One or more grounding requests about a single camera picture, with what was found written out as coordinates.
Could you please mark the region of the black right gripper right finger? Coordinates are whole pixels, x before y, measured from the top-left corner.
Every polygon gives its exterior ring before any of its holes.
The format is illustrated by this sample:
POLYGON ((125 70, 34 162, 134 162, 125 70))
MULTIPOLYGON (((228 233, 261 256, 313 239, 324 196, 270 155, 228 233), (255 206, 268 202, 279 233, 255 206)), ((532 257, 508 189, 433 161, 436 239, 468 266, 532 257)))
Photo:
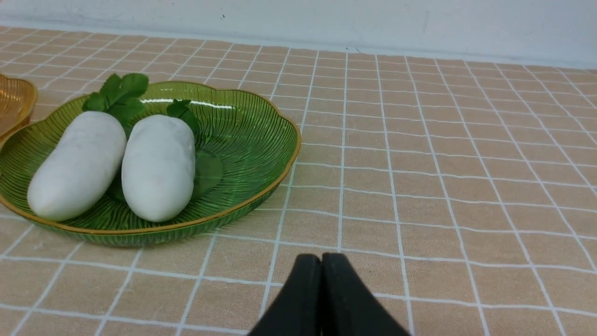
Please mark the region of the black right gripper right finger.
POLYGON ((367 289, 346 255, 324 253, 321 267, 323 336, 409 336, 367 289))

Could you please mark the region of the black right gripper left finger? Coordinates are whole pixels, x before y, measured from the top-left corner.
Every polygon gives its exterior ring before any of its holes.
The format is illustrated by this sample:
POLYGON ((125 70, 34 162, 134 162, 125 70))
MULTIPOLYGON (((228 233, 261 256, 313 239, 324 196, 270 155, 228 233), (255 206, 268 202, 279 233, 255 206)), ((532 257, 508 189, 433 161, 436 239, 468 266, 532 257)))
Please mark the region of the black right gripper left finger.
POLYGON ((250 336, 318 336, 321 261, 312 254, 297 255, 281 291, 250 336))

